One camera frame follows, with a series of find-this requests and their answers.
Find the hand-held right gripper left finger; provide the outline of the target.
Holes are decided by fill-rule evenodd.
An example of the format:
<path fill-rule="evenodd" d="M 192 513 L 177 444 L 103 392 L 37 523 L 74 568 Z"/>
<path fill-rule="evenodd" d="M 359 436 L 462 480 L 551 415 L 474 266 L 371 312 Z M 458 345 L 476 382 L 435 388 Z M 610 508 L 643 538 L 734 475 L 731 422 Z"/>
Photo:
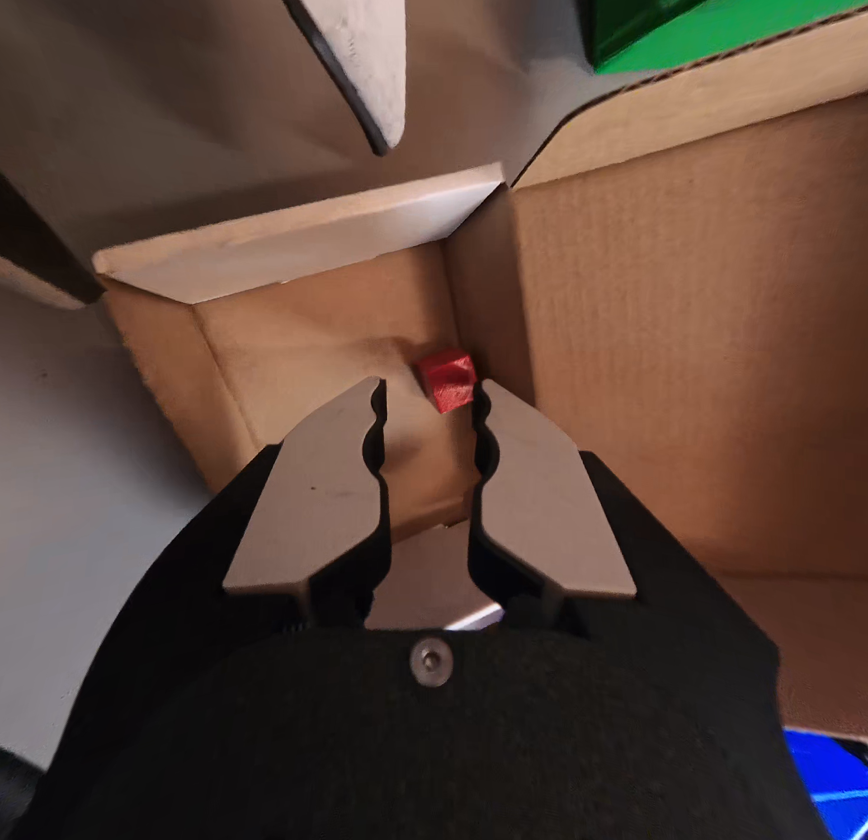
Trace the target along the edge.
<path fill-rule="evenodd" d="M 385 379 L 368 377 L 284 438 L 223 580 L 288 596 L 309 622 L 364 622 L 392 562 Z"/>

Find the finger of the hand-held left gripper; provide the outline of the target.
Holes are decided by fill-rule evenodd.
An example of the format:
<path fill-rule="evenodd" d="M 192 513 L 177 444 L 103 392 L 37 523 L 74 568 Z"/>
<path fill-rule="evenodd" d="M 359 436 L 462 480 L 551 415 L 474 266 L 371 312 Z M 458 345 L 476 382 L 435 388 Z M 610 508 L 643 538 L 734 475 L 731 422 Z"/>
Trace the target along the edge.
<path fill-rule="evenodd" d="M 2 287 L 44 305 L 76 310 L 98 302 L 103 285 L 1 176 Z"/>
<path fill-rule="evenodd" d="M 406 127 L 406 0 L 282 0 L 375 155 Z"/>

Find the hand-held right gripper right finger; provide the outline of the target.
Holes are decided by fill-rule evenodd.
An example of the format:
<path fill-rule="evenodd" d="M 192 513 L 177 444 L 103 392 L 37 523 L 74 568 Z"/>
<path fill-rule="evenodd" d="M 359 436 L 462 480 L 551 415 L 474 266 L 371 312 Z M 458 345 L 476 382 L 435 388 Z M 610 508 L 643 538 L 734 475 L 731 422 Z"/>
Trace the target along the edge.
<path fill-rule="evenodd" d="M 506 610 L 521 599 L 557 618 L 575 598 L 637 596 L 613 529 L 571 437 L 492 379 L 472 404 L 479 473 L 468 570 Z"/>

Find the red wooden block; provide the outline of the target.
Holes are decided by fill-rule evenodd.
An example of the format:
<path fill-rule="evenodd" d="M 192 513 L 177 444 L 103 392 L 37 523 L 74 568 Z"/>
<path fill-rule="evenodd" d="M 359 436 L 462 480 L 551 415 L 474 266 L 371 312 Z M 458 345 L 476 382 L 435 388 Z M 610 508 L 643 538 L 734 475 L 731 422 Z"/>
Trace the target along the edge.
<path fill-rule="evenodd" d="M 463 348 L 448 348 L 422 357 L 414 370 L 426 398 L 440 415 L 473 402 L 476 369 Z"/>

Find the white cardboard box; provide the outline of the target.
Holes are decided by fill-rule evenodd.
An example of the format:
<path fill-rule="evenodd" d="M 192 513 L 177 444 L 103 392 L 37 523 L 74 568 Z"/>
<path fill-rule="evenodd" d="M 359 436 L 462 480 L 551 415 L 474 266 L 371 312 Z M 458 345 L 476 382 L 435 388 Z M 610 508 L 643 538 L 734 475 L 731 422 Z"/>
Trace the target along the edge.
<path fill-rule="evenodd" d="M 599 455 L 779 644 L 787 726 L 866 739 L 866 0 L 632 85 L 498 164 L 93 256 L 214 491 L 387 380 L 404 540 L 469 515 L 482 377 Z"/>

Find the green plastic bin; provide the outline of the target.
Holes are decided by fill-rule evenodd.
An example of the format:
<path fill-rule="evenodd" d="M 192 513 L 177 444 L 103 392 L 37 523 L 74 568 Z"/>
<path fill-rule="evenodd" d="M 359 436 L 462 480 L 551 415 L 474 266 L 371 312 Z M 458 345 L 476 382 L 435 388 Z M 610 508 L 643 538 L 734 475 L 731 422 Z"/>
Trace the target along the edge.
<path fill-rule="evenodd" d="M 737 50 L 867 0 L 575 0 L 594 73 L 657 71 Z"/>

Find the blue plastic bin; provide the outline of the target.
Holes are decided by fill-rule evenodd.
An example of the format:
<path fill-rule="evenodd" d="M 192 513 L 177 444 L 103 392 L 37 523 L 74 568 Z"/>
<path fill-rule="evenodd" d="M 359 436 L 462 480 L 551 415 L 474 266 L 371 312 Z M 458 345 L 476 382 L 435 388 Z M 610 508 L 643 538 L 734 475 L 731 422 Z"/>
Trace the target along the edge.
<path fill-rule="evenodd" d="M 850 737 L 786 729 L 797 771 L 828 833 L 867 837 L 867 745 Z"/>

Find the grey desk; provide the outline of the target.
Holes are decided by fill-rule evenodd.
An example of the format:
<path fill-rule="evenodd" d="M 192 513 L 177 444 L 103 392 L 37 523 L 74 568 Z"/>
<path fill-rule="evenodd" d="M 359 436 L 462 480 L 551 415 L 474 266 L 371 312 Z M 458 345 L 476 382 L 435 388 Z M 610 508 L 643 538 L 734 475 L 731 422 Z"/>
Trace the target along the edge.
<path fill-rule="evenodd" d="M 432 174 L 515 175 L 588 77 L 572 0 L 406 0 L 376 157 L 281 0 L 2 0 L 2 173 L 79 260 Z M 103 308 L 2 290 L 2 747 L 46 767 L 138 577 L 208 499 Z"/>

